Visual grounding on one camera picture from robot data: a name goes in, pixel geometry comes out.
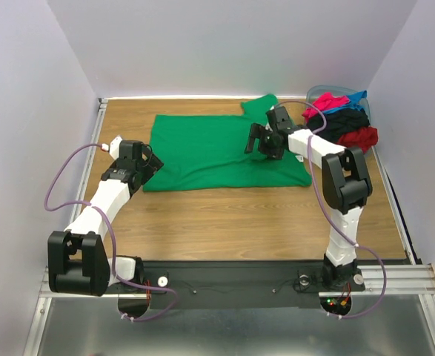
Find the green t shirt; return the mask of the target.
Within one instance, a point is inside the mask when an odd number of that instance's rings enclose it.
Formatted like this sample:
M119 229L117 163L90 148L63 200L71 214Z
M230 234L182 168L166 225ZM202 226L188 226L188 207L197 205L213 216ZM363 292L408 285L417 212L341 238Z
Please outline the green t shirt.
M311 176L294 154L268 159L245 153L251 125L267 124L266 113L277 102L267 94L242 102L241 115L156 116L150 146L164 165L143 190L308 187Z

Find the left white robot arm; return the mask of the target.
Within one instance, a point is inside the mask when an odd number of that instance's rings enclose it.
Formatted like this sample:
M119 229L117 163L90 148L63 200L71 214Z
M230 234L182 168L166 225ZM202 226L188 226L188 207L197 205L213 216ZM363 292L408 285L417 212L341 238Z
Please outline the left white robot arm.
M111 223L131 197L163 166L149 144L117 136L101 144L113 161L101 175L90 201L76 200L82 212L62 231L54 231L47 241L50 290L56 293L100 297L120 283L127 291L139 291L145 283L138 257L108 257L106 236L114 237Z

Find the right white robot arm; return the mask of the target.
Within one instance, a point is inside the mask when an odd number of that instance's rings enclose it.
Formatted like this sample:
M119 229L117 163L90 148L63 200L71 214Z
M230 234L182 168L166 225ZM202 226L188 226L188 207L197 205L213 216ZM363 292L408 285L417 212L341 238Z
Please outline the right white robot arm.
M281 159L287 151L321 169L322 189L314 188L314 191L331 226L321 281L329 289L338 289L358 274L359 219L373 191L365 154L358 147L337 145L304 125L294 124L282 106L272 107L266 116L267 124L250 126L245 153L251 153L258 141L258 152L270 159Z

